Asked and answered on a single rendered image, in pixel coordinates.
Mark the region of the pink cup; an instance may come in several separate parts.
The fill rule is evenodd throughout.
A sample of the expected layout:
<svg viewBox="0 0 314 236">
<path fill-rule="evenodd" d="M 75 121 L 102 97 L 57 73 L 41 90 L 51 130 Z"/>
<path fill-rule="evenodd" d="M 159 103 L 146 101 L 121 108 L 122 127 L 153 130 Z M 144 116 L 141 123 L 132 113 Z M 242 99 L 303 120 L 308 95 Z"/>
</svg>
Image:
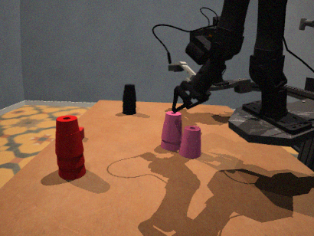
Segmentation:
<svg viewBox="0 0 314 236">
<path fill-rule="evenodd" d="M 175 114 L 175 115 L 173 115 Z M 176 143 L 182 141 L 182 114 L 168 111 L 162 128 L 161 138 L 166 142 Z"/>
<path fill-rule="evenodd" d="M 179 155 L 195 159 L 201 156 L 201 128 L 186 126 L 183 132 Z"/>
<path fill-rule="evenodd" d="M 163 149 L 169 150 L 169 151 L 179 150 L 180 149 L 180 145 L 181 145 L 181 141 L 176 142 L 176 143 L 166 142 L 163 139 L 161 141 L 161 147 Z"/>
</svg>

